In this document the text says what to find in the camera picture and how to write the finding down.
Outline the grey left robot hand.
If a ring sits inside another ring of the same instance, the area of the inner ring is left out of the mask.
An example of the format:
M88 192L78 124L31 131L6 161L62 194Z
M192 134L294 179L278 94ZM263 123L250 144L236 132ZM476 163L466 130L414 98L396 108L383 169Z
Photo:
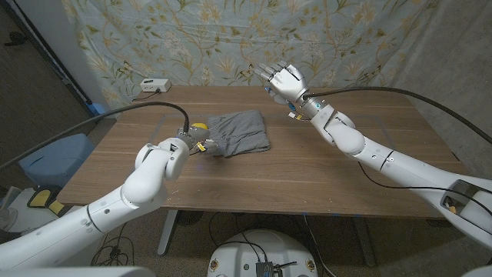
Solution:
M187 131L180 128L177 132L177 137L188 145L191 153L215 153L218 144L210 138L210 135L208 129L199 127L190 127Z

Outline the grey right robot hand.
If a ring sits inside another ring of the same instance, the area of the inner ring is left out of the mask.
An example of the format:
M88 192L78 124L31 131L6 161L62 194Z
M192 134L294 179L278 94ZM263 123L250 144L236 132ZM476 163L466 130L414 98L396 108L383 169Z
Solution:
M254 73L270 85L268 94L281 105L301 104L308 85L303 73L291 64L279 61L275 64L259 64Z

